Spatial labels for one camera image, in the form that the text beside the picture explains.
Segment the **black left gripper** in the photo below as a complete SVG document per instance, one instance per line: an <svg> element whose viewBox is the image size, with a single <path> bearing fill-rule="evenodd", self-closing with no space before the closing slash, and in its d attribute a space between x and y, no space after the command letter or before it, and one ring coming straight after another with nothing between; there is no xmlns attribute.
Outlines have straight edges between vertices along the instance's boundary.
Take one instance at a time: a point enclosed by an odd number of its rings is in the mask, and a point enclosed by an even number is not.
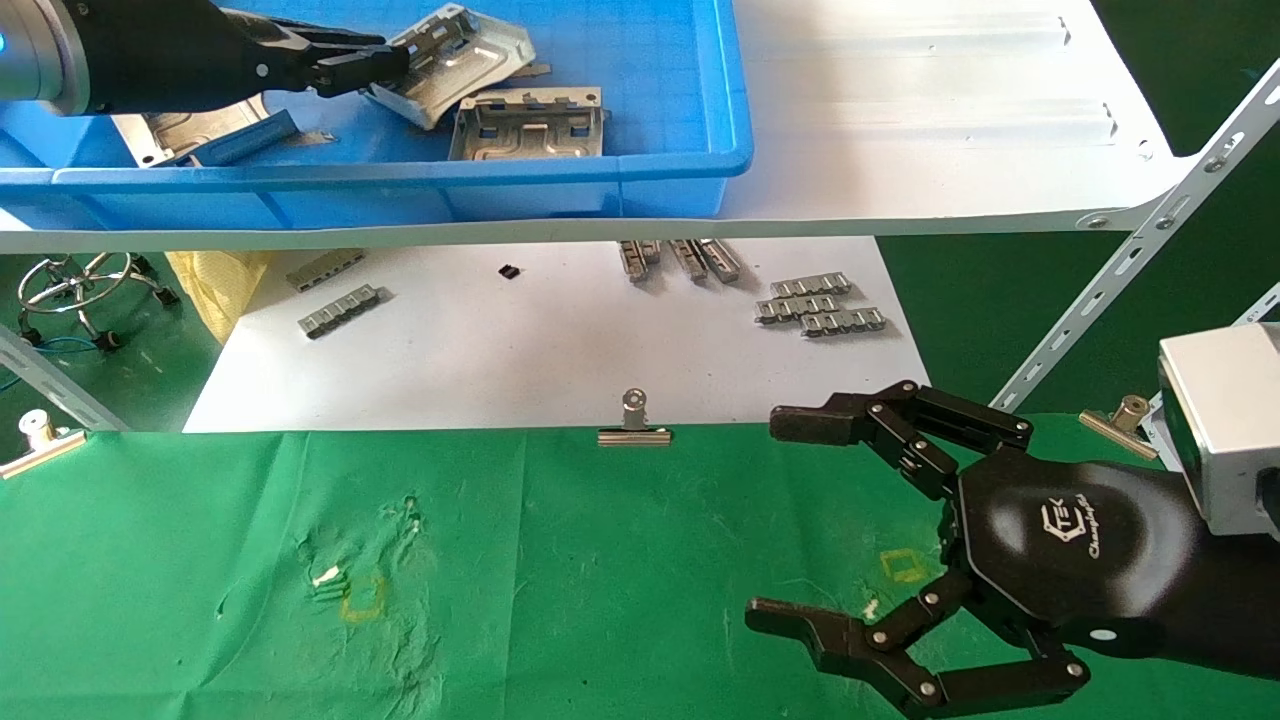
<svg viewBox="0 0 1280 720"><path fill-rule="evenodd" d="M67 115L206 111L269 90L338 97L410 72L378 35L210 1L64 1Z"/></svg>

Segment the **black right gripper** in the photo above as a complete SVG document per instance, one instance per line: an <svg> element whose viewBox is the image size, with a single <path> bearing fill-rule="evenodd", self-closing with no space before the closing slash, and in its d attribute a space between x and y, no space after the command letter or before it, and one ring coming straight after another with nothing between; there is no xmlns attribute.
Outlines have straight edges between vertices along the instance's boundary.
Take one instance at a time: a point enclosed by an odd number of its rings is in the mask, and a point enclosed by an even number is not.
<svg viewBox="0 0 1280 720"><path fill-rule="evenodd" d="M1276 679L1277 542L1213 534L1176 473L1020 452L1033 432L914 380L773 407L773 439L865 445L927 498L951 498L956 564L970 577L948 570L872 624L753 598L748 628L804 643L818 673L868 684L908 719L1062 703L1091 679L1062 644ZM959 475L937 439L992 455ZM1029 657L942 673L918 664L909 650L974 598L972 612Z"/></svg>

